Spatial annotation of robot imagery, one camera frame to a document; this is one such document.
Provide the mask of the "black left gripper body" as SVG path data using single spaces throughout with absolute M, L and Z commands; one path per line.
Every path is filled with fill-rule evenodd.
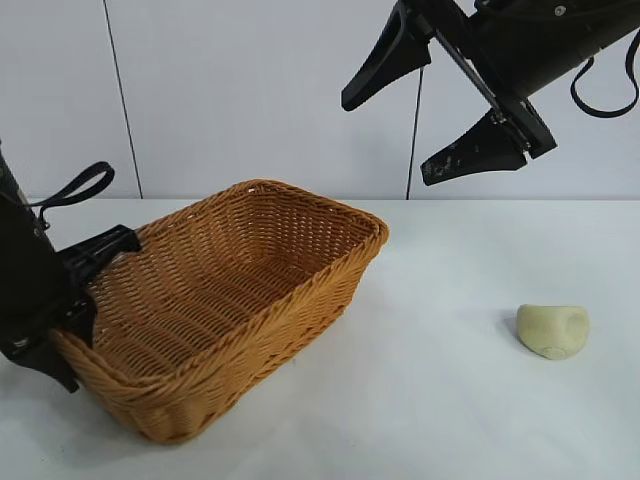
M 85 288 L 118 255 L 141 250 L 137 234 L 117 225 L 57 251 L 46 235 L 45 212 L 86 201 L 105 190 L 113 172 L 82 172 L 51 197 L 22 198 L 10 172 L 1 174 L 1 348 L 14 355 L 14 342 L 69 320 Z

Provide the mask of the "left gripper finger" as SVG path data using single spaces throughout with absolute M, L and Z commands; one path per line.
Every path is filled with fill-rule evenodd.
M 77 300 L 69 310 L 69 331 L 93 348 L 96 304 L 91 297 Z
M 25 337 L 14 342 L 14 362 L 58 382 L 69 393 L 79 390 L 76 374 L 59 353 L 48 333 Z

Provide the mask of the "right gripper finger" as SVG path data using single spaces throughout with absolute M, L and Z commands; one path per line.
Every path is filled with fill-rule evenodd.
M 519 145 L 489 111 L 464 135 L 425 160 L 420 170 L 423 183 L 432 186 L 479 173 L 516 171 L 526 165 Z
M 370 54 L 341 92 L 353 111 L 379 91 L 431 63 L 432 27 L 410 1 L 397 1 Z

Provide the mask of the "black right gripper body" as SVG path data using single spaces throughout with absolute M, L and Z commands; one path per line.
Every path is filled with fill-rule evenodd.
M 454 1 L 410 2 L 524 155 L 537 158 L 554 149 L 551 131 L 528 100 L 553 80 L 551 62 L 535 44 L 537 26 L 495 12 L 504 1 L 479 5 L 471 16 Z

